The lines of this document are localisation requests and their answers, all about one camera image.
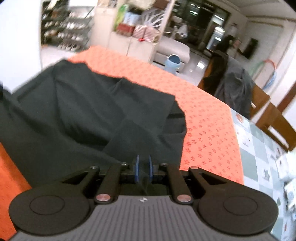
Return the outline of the black long-sleeve shirt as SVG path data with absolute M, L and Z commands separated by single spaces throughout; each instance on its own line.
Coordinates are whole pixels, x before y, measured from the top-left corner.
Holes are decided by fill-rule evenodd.
M 62 60 L 1 93 L 1 144 L 35 187 L 89 166 L 179 165 L 185 114 L 173 95 Z

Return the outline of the dark clothes on chair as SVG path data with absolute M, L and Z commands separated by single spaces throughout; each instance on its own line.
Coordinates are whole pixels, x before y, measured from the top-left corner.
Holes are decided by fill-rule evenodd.
M 255 83 L 242 65 L 229 55 L 215 51 L 198 87 L 250 118 Z

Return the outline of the orange patterned table mat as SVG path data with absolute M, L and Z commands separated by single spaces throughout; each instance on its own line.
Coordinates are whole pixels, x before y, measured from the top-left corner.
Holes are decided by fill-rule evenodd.
M 198 166 L 243 183 L 243 170 L 229 106 L 181 78 L 149 63 L 100 47 L 91 47 L 69 60 L 83 63 L 100 75 L 125 78 L 133 83 L 173 95 L 185 114 L 186 135 L 181 170 Z M 8 208 L 12 199 L 31 186 L 1 144 L 1 237 L 15 229 Z

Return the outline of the checkered tablecloth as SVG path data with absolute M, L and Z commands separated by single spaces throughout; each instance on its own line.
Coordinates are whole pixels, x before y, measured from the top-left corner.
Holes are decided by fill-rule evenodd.
M 285 183 L 278 176 L 276 160 L 283 149 L 254 123 L 231 110 L 243 166 L 244 185 L 270 196 L 278 206 L 271 233 L 278 240 L 295 240 L 295 221 L 287 210 Z

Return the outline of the white tissue box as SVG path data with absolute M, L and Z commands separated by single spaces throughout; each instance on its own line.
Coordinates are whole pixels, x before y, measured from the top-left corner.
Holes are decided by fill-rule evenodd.
M 279 179 L 289 182 L 295 178 L 295 152 L 288 152 L 276 160 L 277 172 Z

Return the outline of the far wooden chair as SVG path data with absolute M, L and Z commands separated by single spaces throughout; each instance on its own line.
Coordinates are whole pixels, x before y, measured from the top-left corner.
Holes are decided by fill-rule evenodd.
M 295 148 L 295 130 L 285 119 L 282 113 L 269 103 L 264 113 L 257 121 L 256 126 L 278 143 L 286 152 Z M 269 129 L 273 128 L 287 143 L 285 145 Z

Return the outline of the wooden chair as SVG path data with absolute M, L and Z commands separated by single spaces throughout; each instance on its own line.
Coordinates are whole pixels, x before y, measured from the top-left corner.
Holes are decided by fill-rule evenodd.
M 286 152 L 295 148 L 295 130 L 285 119 L 282 113 L 269 103 L 264 113 L 257 121 L 256 126 L 278 143 Z M 285 145 L 269 129 L 273 128 L 287 143 Z
M 270 96 L 255 84 L 252 92 L 250 119 L 252 119 L 260 111 L 260 109 L 269 102 L 269 100 Z

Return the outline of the middle wooden chair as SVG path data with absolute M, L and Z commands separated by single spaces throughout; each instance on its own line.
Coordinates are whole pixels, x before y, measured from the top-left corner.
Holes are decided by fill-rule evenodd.
M 255 84 L 252 92 L 250 119 L 252 119 L 260 111 L 260 109 L 269 102 L 269 100 L 270 96 Z

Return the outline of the blue white waste bin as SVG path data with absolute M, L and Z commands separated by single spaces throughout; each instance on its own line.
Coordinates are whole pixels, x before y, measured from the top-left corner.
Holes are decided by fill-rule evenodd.
M 178 55 L 172 54 L 168 56 L 165 61 L 164 70 L 173 75 L 177 74 L 177 71 L 180 69 L 181 60 Z

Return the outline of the colourful hula hoop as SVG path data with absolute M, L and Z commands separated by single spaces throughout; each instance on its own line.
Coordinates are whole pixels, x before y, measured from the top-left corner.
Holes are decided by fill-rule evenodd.
M 277 77 L 277 66 L 271 59 L 257 62 L 250 71 L 254 82 L 261 85 L 261 89 L 266 91 L 274 83 Z

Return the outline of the beige sofa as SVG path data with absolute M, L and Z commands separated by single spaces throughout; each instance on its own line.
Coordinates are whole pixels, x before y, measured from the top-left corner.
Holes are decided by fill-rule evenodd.
M 181 73 L 190 61 L 190 48 L 177 40 L 162 36 L 157 45 L 154 62 L 164 65 L 170 55 L 177 55 L 180 58 L 181 65 L 178 72 Z

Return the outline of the wall television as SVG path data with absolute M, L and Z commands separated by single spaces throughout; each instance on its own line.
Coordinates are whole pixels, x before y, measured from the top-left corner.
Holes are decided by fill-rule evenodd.
M 254 54 L 256 48 L 258 46 L 258 40 L 251 38 L 250 41 L 248 42 L 245 50 L 242 53 L 242 56 L 250 59 L 252 57 L 252 55 Z

